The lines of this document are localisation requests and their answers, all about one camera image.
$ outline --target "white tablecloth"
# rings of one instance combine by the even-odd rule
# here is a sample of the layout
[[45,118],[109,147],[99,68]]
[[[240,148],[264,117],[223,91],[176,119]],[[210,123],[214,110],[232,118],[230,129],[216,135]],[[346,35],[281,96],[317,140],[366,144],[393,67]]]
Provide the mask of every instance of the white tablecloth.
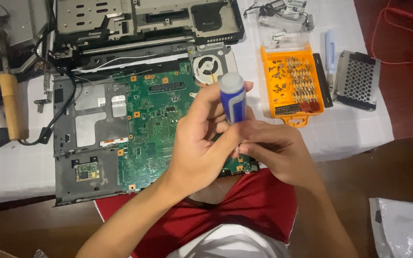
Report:
[[[239,0],[241,12],[252,3],[253,0]],[[313,14],[315,20],[315,29],[310,33],[314,53],[320,53],[324,59],[324,33],[330,28],[336,34],[337,56],[343,50],[367,53],[353,0],[311,0],[306,12]],[[264,117],[262,112],[259,87],[265,86],[265,79],[259,53],[261,40],[253,12],[249,12],[244,24],[245,38],[232,48],[239,73],[246,80],[255,82],[255,88],[247,95],[248,104],[257,119],[272,124],[282,123],[282,120]],[[41,128],[53,117],[52,104],[44,107],[43,114],[37,114],[37,106],[33,103],[44,98],[42,82],[43,78],[39,77],[20,84],[27,96],[29,142],[39,136]],[[308,125],[300,131],[315,161],[346,158],[394,139],[390,117],[380,93],[375,112],[334,104],[323,114],[310,117]],[[0,148],[0,202],[54,193],[52,140],[47,145],[22,146],[12,142]]]

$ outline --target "white label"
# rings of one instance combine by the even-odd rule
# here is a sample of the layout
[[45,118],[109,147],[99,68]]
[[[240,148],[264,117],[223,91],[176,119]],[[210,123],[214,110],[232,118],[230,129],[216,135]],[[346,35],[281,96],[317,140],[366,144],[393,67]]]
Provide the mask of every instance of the white label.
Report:
[[98,99],[98,106],[99,107],[104,107],[106,104],[106,98],[99,98]]
[[120,96],[112,97],[111,104],[113,108],[125,106],[125,96],[120,95]]

